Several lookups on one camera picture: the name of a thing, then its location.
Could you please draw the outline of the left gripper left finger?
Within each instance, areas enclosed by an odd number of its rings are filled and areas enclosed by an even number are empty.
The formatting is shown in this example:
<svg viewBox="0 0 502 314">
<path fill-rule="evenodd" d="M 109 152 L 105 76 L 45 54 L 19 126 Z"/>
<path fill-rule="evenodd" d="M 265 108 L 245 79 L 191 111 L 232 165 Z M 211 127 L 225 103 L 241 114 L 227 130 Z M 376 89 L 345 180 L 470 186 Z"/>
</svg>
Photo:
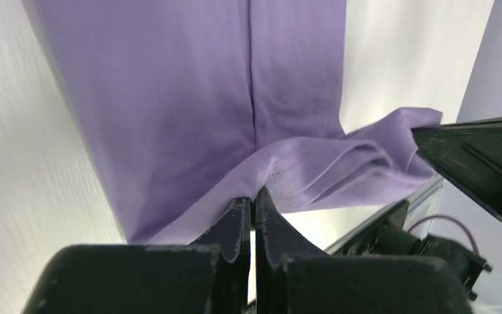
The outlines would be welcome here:
<svg viewBox="0 0 502 314">
<path fill-rule="evenodd" d="M 44 268 L 25 313 L 243 313 L 248 198 L 188 245 L 72 245 Z"/>
</svg>

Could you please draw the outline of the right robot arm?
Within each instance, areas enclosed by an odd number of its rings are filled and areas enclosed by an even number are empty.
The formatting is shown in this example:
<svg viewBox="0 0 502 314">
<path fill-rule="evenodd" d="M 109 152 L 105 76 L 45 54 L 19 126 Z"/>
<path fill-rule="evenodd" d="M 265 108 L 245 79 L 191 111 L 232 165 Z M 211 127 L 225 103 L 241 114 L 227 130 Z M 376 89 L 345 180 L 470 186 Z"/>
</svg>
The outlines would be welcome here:
<svg viewBox="0 0 502 314">
<path fill-rule="evenodd" d="M 502 223 L 502 117 L 474 122 L 415 128 L 418 155 L 485 212 Z M 447 262 L 463 284 L 466 297 L 474 301 L 481 275 L 492 267 L 478 247 L 464 247 L 435 235 L 419 239 L 405 227 L 409 201 L 402 200 L 334 244 L 341 256 L 429 256 Z"/>
</svg>

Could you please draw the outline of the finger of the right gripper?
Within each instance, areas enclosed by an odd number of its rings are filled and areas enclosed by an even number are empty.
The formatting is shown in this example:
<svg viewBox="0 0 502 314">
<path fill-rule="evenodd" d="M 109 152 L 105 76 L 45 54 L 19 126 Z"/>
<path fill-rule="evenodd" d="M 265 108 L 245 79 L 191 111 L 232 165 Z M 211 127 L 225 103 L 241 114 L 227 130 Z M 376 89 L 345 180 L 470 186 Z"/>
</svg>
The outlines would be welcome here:
<svg viewBox="0 0 502 314">
<path fill-rule="evenodd" d="M 502 117 L 414 128 L 417 154 L 502 223 Z"/>
</svg>

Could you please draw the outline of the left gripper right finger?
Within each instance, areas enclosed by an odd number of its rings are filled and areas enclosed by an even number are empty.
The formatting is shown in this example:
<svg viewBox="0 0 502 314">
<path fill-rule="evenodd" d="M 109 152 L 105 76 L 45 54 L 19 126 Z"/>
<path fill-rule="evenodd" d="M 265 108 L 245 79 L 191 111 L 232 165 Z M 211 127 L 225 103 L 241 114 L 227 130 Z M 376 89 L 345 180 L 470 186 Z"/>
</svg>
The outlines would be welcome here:
<svg viewBox="0 0 502 314">
<path fill-rule="evenodd" d="M 372 255 L 334 256 L 298 232 L 266 188 L 254 218 L 258 313 L 473 312 L 454 268 L 393 224 L 360 239 Z"/>
</svg>

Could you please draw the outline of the purple t shirt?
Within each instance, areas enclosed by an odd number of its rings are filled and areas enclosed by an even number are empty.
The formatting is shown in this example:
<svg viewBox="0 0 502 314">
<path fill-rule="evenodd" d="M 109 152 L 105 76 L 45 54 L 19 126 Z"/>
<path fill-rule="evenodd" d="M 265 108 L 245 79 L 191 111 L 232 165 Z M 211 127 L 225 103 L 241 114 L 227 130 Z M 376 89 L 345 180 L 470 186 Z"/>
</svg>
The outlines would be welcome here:
<svg viewBox="0 0 502 314">
<path fill-rule="evenodd" d="M 238 197 L 282 213 L 386 205 L 431 168 L 400 108 L 345 133 L 345 1 L 36 1 L 128 243 L 187 244 Z"/>
</svg>

